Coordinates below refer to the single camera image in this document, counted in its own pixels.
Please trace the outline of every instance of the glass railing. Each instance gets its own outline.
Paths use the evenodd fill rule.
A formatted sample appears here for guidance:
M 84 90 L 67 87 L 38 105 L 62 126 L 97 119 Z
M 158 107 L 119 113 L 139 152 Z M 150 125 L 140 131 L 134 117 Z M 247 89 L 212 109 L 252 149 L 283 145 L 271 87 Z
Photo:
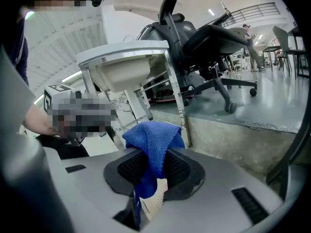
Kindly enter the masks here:
M 280 15 L 280 12 L 274 2 L 269 2 L 240 9 L 232 12 L 231 14 L 232 16 L 222 23 L 222 27 L 227 27 L 235 23 L 258 17 Z

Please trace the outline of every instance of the ceiling light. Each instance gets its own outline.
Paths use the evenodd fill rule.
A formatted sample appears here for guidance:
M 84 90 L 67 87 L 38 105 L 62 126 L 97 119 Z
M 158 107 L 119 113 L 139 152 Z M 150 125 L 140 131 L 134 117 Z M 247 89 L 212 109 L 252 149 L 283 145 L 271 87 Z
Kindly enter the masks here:
M 208 9 L 208 11 L 211 13 L 212 16 L 214 16 L 214 12 L 211 9 Z
M 37 104 L 41 99 L 43 99 L 43 94 L 34 102 L 34 104 Z
M 62 80 L 62 82 L 66 82 L 67 80 L 69 80 L 69 79 L 71 79 L 71 78 L 73 78 L 73 77 L 75 77 L 75 76 L 77 76 L 79 74 L 81 74 L 81 71 L 78 71 L 78 72 L 70 75 L 69 77 L 66 77 L 65 79 Z
M 25 16 L 25 20 L 27 20 L 30 16 L 32 16 L 34 14 L 33 11 L 28 11 L 26 16 Z

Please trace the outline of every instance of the wheel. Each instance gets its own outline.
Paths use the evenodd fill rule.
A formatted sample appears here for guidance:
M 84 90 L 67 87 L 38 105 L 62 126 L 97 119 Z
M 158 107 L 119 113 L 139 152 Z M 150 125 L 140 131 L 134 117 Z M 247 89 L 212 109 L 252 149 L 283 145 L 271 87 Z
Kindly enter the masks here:
M 252 88 L 252 89 L 249 90 L 249 94 L 250 94 L 252 97 L 254 97 L 254 96 L 256 96 L 256 94 L 257 94 L 257 90 L 256 90 L 255 88 Z
M 183 102 L 184 102 L 184 106 L 188 106 L 188 105 L 189 105 L 190 100 L 189 100 L 189 99 L 184 99 L 184 100 L 183 100 Z
M 229 112 L 230 114 L 235 113 L 237 110 L 237 103 L 230 102 L 228 106 L 225 105 L 225 111 Z

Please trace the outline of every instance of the gray floor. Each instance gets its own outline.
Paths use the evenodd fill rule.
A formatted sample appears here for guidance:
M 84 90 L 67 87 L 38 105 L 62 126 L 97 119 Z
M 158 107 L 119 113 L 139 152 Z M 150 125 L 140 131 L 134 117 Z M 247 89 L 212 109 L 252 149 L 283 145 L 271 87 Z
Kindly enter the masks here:
M 296 133 L 300 128 L 305 112 L 309 79 L 294 79 L 274 68 L 265 72 L 256 72 L 258 92 L 255 97 L 249 94 L 249 87 L 232 87 L 229 90 L 232 101 L 238 108 L 235 113 L 224 111 L 224 99 L 213 88 L 196 95 L 185 107 L 187 116 L 244 125 L 263 129 Z M 253 80 L 254 74 L 244 70 L 243 80 Z M 152 104 L 151 110 L 177 114 L 175 102 Z

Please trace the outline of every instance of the office chair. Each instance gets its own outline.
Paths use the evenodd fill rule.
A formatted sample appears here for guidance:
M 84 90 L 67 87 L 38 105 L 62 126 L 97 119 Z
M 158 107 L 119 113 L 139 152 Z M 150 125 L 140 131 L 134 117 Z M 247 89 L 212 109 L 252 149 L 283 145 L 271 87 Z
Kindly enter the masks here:
M 297 78 L 297 75 L 299 74 L 299 68 L 301 67 L 301 70 L 303 72 L 302 68 L 302 61 L 301 61 L 301 56 L 306 54 L 306 51 L 304 50 L 296 50 L 296 49 L 290 49 L 288 46 L 288 34 L 285 30 L 274 26 L 273 27 L 273 33 L 276 35 L 280 46 L 283 51 L 284 55 L 284 62 L 286 62 L 287 70 L 288 70 L 288 75 L 290 76 L 290 62 L 288 60 L 288 55 L 293 55 L 294 57 L 294 70 L 295 70 L 295 79 Z
M 207 80 L 204 84 L 182 94 L 183 98 L 198 94 L 214 87 L 225 100 L 225 110 L 234 113 L 237 105 L 232 102 L 224 85 L 252 86 L 251 96 L 257 93 L 257 83 L 219 78 L 224 65 L 223 58 L 247 45 L 247 40 L 217 25 L 204 25 L 196 30 L 194 25 L 185 21 L 182 14 L 172 15 L 177 0 L 163 0 L 159 13 L 159 22 L 148 25 L 140 40 L 167 40 L 170 57 L 182 89 L 187 75 L 199 70 Z

